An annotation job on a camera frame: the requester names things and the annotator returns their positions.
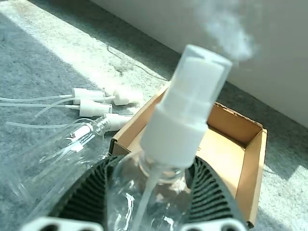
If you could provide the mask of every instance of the spray bottle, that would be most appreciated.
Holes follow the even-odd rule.
[[[105,114],[96,120],[78,119],[23,154],[10,156],[7,166],[16,173],[10,188],[23,189],[27,195],[27,200],[19,197],[27,203],[29,218],[48,211],[87,169],[103,159],[107,155],[102,145],[105,132],[120,130],[131,118]]]
[[[141,138],[142,151],[115,167],[108,190],[108,230],[179,230],[188,209],[185,171],[207,131],[207,118],[232,63],[188,45],[169,89]]]

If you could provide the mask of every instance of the cardboard box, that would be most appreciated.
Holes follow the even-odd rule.
[[[160,90],[112,138],[110,153],[126,155],[140,150],[139,140],[155,105],[162,99]],[[257,216],[267,131],[262,125],[215,103],[208,119],[210,129],[199,145],[197,156],[207,161],[220,175],[243,212],[250,227]]]

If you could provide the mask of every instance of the bottle neck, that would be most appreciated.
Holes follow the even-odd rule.
[[[110,123],[105,116],[102,116],[94,121],[93,128],[97,134],[103,135],[110,129]]]
[[[138,165],[141,171],[146,175],[149,176],[149,173],[154,167],[161,167],[163,169],[162,175],[159,178],[160,182],[173,182],[179,178],[184,176],[185,169],[165,166],[160,163],[157,163],[150,157],[147,157],[144,152],[141,152]]]

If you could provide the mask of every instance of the spray pump cap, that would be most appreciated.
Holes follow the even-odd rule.
[[[101,90],[88,90],[85,88],[73,88],[73,98],[82,98],[94,101],[102,101],[105,97],[105,93]],[[80,105],[79,100],[73,100],[73,104]]]
[[[109,125],[109,129],[107,131],[119,131],[125,124],[127,124],[133,116],[131,115],[119,115],[117,113],[107,113],[105,114],[105,118],[107,119],[107,123]]]
[[[231,66],[229,60],[217,54],[186,46],[170,87],[156,105],[141,138],[146,156],[169,167],[187,168],[193,164],[208,129],[207,119]]]
[[[106,113],[112,113],[112,104],[98,103],[93,100],[80,100],[80,117],[103,116]]]
[[[139,103],[143,100],[142,92],[126,89],[115,90],[114,97],[113,102],[116,106],[127,105],[129,103]]]

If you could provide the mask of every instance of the black ribbed grip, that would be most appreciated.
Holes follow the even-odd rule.
[[[66,192],[49,216],[92,221],[107,230],[107,181],[122,158],[111,156],[94,165]],[[244,224],[236,201],[207,162],[196,157],[188,171],[192,201],[184,223],[234,218]]]

